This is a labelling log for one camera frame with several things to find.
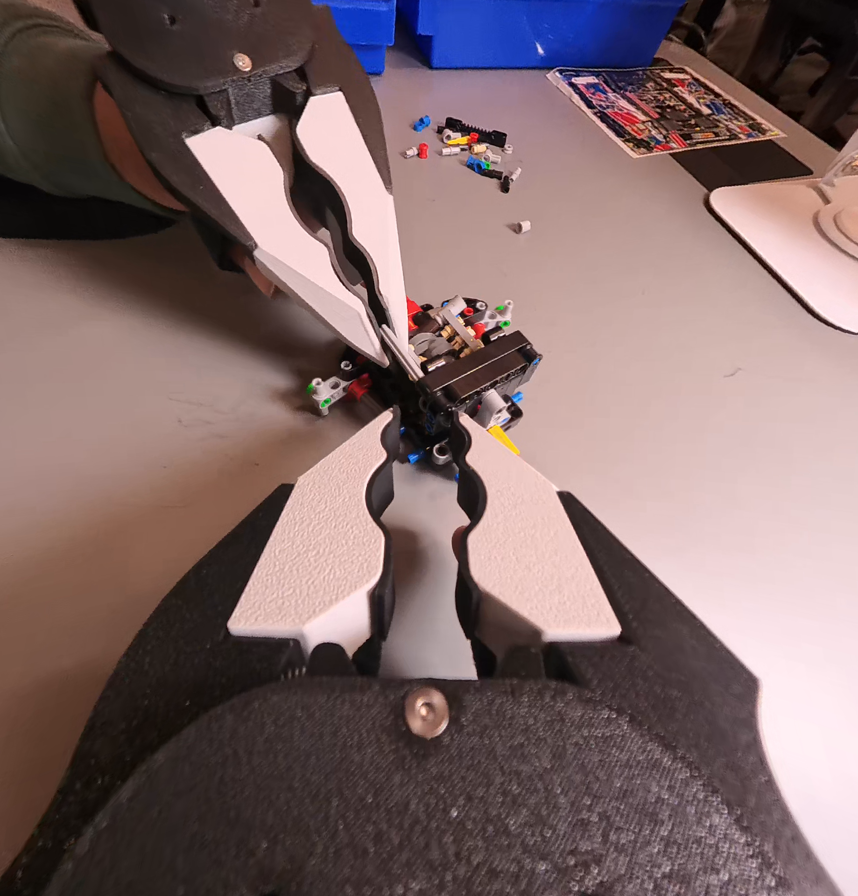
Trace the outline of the pile of small lego pieces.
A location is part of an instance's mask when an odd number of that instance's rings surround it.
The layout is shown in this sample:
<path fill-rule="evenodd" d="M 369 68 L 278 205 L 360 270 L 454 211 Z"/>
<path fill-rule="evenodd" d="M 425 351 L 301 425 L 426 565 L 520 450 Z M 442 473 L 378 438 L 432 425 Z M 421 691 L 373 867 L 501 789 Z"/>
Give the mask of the pile of small lego pieces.
<path fill-rule="evenodd" d="M 520 178 L 520 166 L 506 168 L 512 160 L 514 146 L 506 132 L 470 125 L 460 118 L 448 116 L 434 122 L 429 116 L 417 118 L 412 125 L 423 140 L 402 152 L 406 160 L 461 159 L 461 166 L 482 178 L 495 182 L 503 195 L 508 195 Z"/>

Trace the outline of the blue plastic storage bin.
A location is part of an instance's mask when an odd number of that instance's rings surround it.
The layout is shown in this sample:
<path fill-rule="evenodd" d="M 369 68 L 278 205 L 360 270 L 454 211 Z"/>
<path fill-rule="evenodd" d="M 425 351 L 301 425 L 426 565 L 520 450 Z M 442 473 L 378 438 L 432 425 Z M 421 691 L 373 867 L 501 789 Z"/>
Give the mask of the blue plastic storage bin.
<path fill-rule="evenodd" d="M 399 1 L 435 69 L 637 68 L 683 1 Z"/>
<path fill-rule="evenodd" d="M 370 75 L 382 75 L 388 48 L 396 39 L 395 1 L 313 1 L 331 10 L 345 42 Z"/>

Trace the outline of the grey lego axle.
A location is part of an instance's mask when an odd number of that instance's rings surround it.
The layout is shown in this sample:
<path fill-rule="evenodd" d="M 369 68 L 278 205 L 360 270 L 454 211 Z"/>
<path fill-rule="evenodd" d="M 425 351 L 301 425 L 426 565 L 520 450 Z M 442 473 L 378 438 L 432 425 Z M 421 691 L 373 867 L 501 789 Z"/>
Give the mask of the grey lego axle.
<path fill-rule="evenodd" d="M 398 336 L 387 324 L 380 327 L 380 336 L 386 349 L 398 361 L 401 368 L 413 382 L 423 378 L 424 372 L 419 356 L 414 353 L 413 347 L 404 337 Z"/>

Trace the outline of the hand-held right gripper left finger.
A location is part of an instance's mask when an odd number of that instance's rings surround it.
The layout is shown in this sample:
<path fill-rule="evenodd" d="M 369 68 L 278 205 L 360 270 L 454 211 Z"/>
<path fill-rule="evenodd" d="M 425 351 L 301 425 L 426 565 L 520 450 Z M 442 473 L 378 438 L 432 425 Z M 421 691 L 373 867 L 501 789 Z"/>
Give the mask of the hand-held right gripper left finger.
<path fill-rule="evenodd" d="M 337 644 L 375 675 L 395 605 L 390 533 L 401 413 L 388 409 L 295 483 L 241 598 L 234 636 Z"/>

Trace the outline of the lego car chassis model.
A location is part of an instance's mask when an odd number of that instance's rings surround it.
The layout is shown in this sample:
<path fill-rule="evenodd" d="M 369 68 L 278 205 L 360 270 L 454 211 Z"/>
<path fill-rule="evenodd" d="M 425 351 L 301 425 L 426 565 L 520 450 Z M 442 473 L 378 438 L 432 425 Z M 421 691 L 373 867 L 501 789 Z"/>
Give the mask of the lego car chassis model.
<path fill-rule="evenodd" d="M 453 462 L 452 421 L 466 415 L 515 450 L 507 435 L 523 417 L 522 388 L 542 356 L 513 323 L 513 302 L 490 305 L 452 297 L 440 305 L 407 299 L 408 350 L 415 368 L 381 366 L 347 349 L 336 372 L 307 386 L 316 411 L 326 416 L 343 400 L 368 399 L 401 413 L 401 462 L 437 468 Z"/>

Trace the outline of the black desk mat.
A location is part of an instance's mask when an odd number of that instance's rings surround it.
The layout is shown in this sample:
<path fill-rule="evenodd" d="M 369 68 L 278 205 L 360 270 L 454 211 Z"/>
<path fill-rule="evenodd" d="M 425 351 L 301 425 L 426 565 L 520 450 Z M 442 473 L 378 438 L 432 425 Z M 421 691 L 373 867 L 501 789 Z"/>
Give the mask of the black desk mat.
<path fill-rule="evenodd" d="M 774 140 L 688 149 L 671 155 L 705 190 L 799 177 L 813 171 Z"/>

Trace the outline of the lego instruction booklet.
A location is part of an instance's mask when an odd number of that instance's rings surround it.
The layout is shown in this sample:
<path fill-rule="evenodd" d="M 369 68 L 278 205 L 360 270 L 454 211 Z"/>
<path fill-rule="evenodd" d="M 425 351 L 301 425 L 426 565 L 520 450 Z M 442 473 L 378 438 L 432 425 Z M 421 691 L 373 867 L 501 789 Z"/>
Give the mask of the lego instruction booklet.
<path fill-rule="evenodd" d="M 559 67 L 547 73 L 547 81 L 634 159 L 785 137 L 681 65 Z"/>

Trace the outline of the white monitor stand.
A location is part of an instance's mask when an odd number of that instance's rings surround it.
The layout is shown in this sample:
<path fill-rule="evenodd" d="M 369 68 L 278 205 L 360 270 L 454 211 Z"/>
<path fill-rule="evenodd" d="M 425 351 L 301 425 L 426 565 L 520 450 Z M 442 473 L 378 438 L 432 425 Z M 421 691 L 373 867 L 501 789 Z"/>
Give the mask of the white monitor stand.
<path fill-rule="evenodd" d="M 858 334 L 858 128 L 822 178 L 720 187 L 708 205 L 811 314 Z"/>

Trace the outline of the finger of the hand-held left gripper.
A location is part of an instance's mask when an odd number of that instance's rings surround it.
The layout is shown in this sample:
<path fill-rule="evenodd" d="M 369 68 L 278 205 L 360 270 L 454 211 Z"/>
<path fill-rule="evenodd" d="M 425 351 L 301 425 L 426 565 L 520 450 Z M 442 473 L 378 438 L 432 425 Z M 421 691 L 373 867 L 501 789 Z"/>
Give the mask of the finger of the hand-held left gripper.
<path fill-rule="evenodd" d="M 343 284 L 328 247 L 297 217 L 285 172 L 266 142 L 216 127 L 186 144 L 254 240 L 258 269 L 350 348 L 388 365 L 366 305 Z"/>
<path fill-rule="evenodd" d="M 370 263 L 394 341 L 408 352 L 408 306 L 396 210 L 343 93 L 311 96 L 295 129 L 304 157 L 334 185 L 346 232 Z"/>

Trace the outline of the person's left hand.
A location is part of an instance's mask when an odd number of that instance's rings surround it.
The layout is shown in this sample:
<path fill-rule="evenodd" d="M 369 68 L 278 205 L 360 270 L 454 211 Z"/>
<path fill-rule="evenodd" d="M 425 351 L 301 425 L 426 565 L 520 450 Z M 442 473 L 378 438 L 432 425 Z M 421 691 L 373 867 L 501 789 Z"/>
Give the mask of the person's left hand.
<path fill-rule="evenodd" d="M 94 89 L 92 107 L 105 156 L 121 178 L 137 193 L 160 206 L 188 211 L 155 176 L 134 141 L 120 108 L 101 83 L 97 83 Z M 278 291 L 276 285 L 259 269 L 243 245 L 230 243 L 224 255 L 231 270 L 245 273 L 262 294 L 275 297 Z"/>

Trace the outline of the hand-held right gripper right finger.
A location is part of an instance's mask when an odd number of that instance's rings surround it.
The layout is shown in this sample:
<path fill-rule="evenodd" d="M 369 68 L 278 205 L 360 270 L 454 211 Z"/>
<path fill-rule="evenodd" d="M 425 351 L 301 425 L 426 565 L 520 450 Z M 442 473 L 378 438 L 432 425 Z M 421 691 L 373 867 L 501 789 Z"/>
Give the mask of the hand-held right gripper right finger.
<path fill-rule="evenodd" d="M 463 413 L 452 423 L 457 503 L 457 619 L 479 676 L 514 649 L 602 644 L 622 633 L 563 503 L 544 475 Z"/>

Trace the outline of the person's left forearm green sleeve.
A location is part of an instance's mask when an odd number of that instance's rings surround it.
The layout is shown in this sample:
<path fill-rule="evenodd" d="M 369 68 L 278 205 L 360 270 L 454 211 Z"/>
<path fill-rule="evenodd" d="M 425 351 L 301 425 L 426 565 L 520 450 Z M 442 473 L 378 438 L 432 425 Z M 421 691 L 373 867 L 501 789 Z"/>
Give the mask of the person's left forearm green sleeve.
<path fill-rule="evenodd" d="M 94 112 L 105 47 L 28 2 L 0 1 L 0 176 L 46 194 L 96 197 L 168 217 L 109 162 Z"/>

